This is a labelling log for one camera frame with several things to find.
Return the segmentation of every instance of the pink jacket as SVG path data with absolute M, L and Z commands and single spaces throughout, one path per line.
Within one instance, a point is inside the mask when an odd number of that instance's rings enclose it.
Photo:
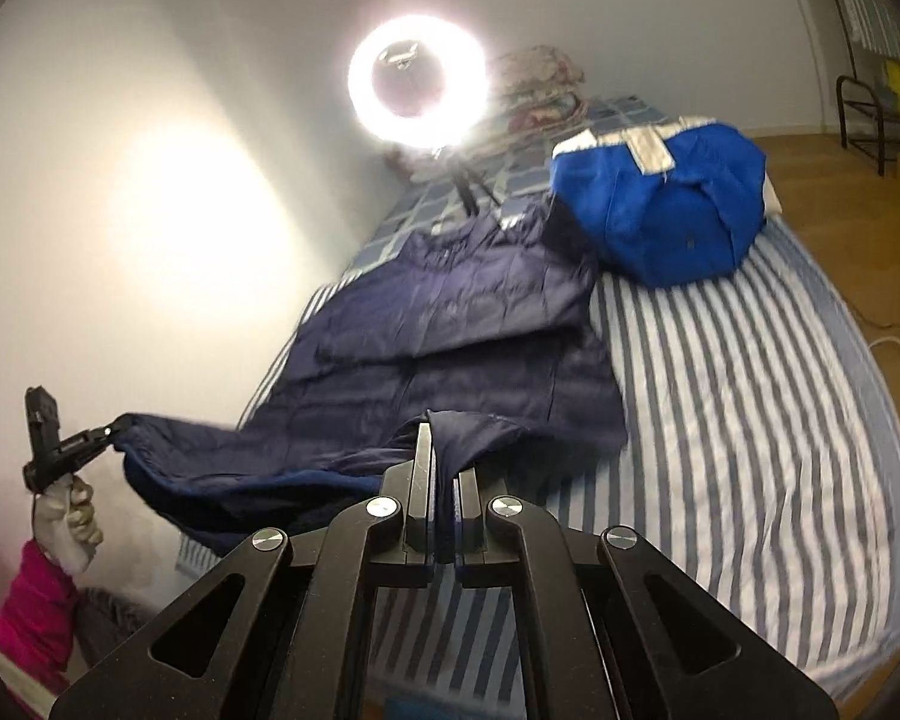
M 35 541 L 24 544 L 20 573 L 0 608 L 0 651 L 34 680 L 62 693 L 74 646 L 73 580 L 47 560 Z

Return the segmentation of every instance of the black clamp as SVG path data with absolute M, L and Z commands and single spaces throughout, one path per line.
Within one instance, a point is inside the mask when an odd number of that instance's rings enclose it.
M 630 528 L 591 536 L 482 468 L 455 483 L 464 586 L 509 586 L 530 720 L 835 720 L 826 693 Z M 264 528 L 56 701 L 52 720 L 360 717 L 378 587 L 432 578 L 429 426 L 380 494 Z
M 32 453 L 32 460 L 24 466 L 24 484 L 34 495 L 103 454 L 130 421 L 127 416 L 120 416 L 109 425 L 82 430 L 61 441 L 60 417 L 53 396 L 42 386 L 32 386 L 26 390 L 24 404 Z

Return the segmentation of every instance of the blue bag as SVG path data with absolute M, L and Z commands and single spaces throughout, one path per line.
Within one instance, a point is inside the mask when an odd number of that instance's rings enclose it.
M 648 287 L 732 274 L 763 225 L 766 158 L 712 119 L 586 130 L 554 149 L 554 192 L 600 257 Z

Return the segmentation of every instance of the striped bed sheet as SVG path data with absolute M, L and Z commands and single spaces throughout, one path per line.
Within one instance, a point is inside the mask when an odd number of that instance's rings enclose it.
M 663 118 L 639 98 L 593 110 L 598 130 L 611 128 L 600 114 Z M 545 190 L 551 148 L 529 143 L 479 166 L 507 198 L 502 223 Z M 462 218 L 448 182 L 410 189 L 302 320 L 396 255 L 410 230 Z M 550 480 L 538 502 L 571 528 L 636 528 L 831 695 L 847 697 L 900 647 L 900 426 L 839 295 L 773 218 L 730 278 L 647 290 L 604 274 L 590 307 L 629 443 L 583 476 Z M 181 570 L 196 576 L 213 562 L 184 538 Z M 382 589 L 367 690 L 454 717 L 524 717 L 509 591 L 463 589 L 451 566 L 437 567 L 429 589 Z

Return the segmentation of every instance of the ring light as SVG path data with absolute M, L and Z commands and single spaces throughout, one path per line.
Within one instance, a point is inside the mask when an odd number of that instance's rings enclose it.
M 373 89 L 373 68 L 394 43 L 418 41 L 442 65 L 444 89 L 421 116 L 397 116 Z M 415 148 L 443 148 L 461 141 L 487 105 L 484 52 L 461 28 L 432 16 L 402 16 L 378 26 L 357 46 L 347 78 L 357 118 L 381 140 Z

